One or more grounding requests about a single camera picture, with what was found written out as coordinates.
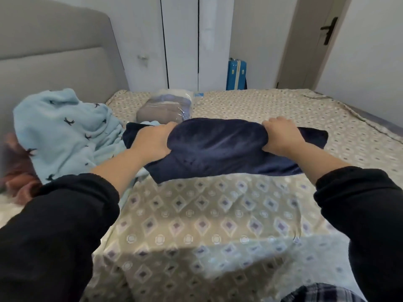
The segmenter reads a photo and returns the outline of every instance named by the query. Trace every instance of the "pink fabric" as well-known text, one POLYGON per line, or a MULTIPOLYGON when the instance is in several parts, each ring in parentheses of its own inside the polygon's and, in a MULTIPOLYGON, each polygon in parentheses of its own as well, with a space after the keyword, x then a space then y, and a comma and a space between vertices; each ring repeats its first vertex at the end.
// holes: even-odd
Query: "pink fabric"
POLYGON ((7 193, 15 197, 15 203, 25 206, 35 197, 42 186, 35 173, 29 153, 18 143, 14 133, 6 135, 6 145, 11 150, 12 164, 6 175, 0 179, 0 184, 6 187, 7 193))

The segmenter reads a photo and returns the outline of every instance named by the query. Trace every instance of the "plaid pants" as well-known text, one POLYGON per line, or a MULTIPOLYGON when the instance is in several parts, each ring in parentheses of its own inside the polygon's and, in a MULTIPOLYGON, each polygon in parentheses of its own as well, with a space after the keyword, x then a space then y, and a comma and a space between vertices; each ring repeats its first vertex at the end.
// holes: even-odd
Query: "plaid pants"
POLYGON ((355 293, 343 287, 315 283, 301 286, 285 296, 281 302, 365 302, 355 293))

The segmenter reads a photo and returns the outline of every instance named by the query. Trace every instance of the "navy blue velvet cloth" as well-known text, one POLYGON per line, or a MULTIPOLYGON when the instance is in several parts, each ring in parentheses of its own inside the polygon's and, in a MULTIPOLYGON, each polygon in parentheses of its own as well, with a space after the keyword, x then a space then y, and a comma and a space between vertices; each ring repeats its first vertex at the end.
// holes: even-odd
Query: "navy blue velvet cloth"
MULTIPOLYGON (((137 132, 147 125, 128 123, 123 141, 130 148, 137 132)), ((299 128, 304 139, 324 148, 328 133, 299 128)), ((268 176, 301 174, 296 163, 262 151, 265 128, 244 120, 195 118, 176 126, 168 137, 171 153, 145 166, 156 183, 172 179, 249 173, 268 176)))

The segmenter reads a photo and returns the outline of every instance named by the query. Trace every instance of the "black sweater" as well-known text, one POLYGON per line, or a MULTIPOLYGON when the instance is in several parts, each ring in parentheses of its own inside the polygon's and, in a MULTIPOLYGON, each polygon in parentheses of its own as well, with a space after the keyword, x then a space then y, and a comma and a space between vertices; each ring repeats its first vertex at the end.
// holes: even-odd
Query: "black sweater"
MULTIPOLYGON (((403 290, 403 192, 378 169, 345 167, 317 182, 323 216, 350 239, 353 273, 368 301, 403 290)), ((92 253, 119 215, 114 187, 93 174, 45 185, 0 229, 0 301, 78 301, 92 253)))

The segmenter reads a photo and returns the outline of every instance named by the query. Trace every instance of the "blue suitcase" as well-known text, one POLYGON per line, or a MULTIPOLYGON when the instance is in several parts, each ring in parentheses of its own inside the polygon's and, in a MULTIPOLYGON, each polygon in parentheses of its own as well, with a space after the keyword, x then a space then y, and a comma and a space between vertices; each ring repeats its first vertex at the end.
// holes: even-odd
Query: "blue suitcase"
POLYGON ((244 90, 246 81, 246 62, 230 59, 228 62, 227 90, 244 90))

